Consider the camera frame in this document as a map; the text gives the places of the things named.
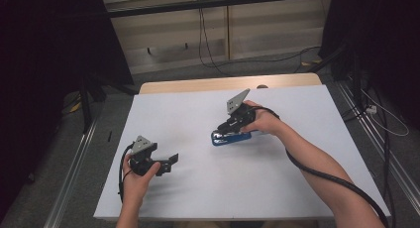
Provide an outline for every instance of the black curtain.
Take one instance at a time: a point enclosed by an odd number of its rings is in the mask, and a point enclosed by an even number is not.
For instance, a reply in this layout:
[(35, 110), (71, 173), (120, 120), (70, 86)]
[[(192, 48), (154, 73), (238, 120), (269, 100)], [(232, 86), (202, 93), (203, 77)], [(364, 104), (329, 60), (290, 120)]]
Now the black curtain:
[(133, 83), (109, 19), (65, 17), (104, 11), (102, 0), (0, 0), (0, 220), (47, 151), (64, 95), (89, 75)]
[(420, 0), (332, 0), (320, 57), (346, 50), (331, 64), (335, 79), (353, 69), (354, 54), (371, 83), (420, 128)]

